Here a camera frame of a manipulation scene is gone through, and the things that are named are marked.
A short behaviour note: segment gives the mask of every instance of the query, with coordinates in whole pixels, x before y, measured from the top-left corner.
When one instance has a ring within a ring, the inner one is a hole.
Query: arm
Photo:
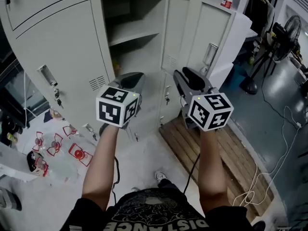
[[[103,211],[106,210],[114,180],[116,137],[119,128],[109,125],[98,141],[83,182],[82,197],[95,202]]]
[[[230,206],[227,184],[214,130],[201,131],[198,187],[200,204],[206,214],[220,206]]]

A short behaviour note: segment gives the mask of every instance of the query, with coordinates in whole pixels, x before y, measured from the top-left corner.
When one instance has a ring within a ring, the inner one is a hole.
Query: black t-shirt
[[[222,206],[209,211],[204,218],[179,190],[153,188],[128,193],[106,211],[89,199],[78,199],[61,230],[249,231],[252,227],[246,211],[245,207]]]

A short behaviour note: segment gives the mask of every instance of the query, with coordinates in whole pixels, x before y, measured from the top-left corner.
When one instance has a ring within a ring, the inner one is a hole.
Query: fan stand
[[[260,56],[260,58],[254,63],[254,66],[256,66],[261,60],[260,64],[258,65],[257,69],[253,72],[252,76],[249,77],[247,76],[242,83],[240,84],[240,87],[247,93],[255,95],[258,92],[258,87],[255,83],[255,81],[253,80],[254,77],[256,76],[256,74],[259,72],[259,70],[261,69],[262,65],[266,62],[266,60],[268,60],[270,58],[268,67],[264,73],[264,77],[266,76],[266,74],[269,71],[270,68],[270,64],[273,60],[274,57],[274,46],[276,45],[276,39],[274,38],[272,44],[268,47],[268,49],[264,52],[264,54],[262,56]]]

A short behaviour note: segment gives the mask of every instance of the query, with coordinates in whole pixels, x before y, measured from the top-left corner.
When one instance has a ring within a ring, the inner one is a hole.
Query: wooden pallet
[[[197,129],[186,129],[180,117],[166,123],[159,131],[187,172],[190,172],[200,153],[199,131]],[[249,190],[256,172],[256,164],[228,126],[218,129],[216,134],[227,179],[228,199],[233,204],[235,197]],[[196,183],[198,169],[199,162],[192,173],[192,178]],[[246,207],[247,219],[250,222],[256,216],[262,216],[272,202],[274,198],[272,191],[268,189],[267,195],[265,194],[268,186],[263,175],[259,176],[253,189],[255,195],[252,196],[251,194],[251,197],[253,197],[253,203],[262,203],[259,205],[249,204]],[[234,205],[240,205],[243,199],[243,196],[237,198]]]

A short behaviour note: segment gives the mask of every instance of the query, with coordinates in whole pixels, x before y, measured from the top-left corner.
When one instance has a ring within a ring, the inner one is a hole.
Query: locker vent
[[[171,56],[165,54],[164,65],[165,66],[169,66],[172,69],[173,68],[176,69],[176,67],[177,67],[177,60],[172,58]]]
[[[90,80],[89,83],[90,83],[92,90],[97,90],[106,84],[104,76],[100,76],[100,77],[97,77],[96,79]]]

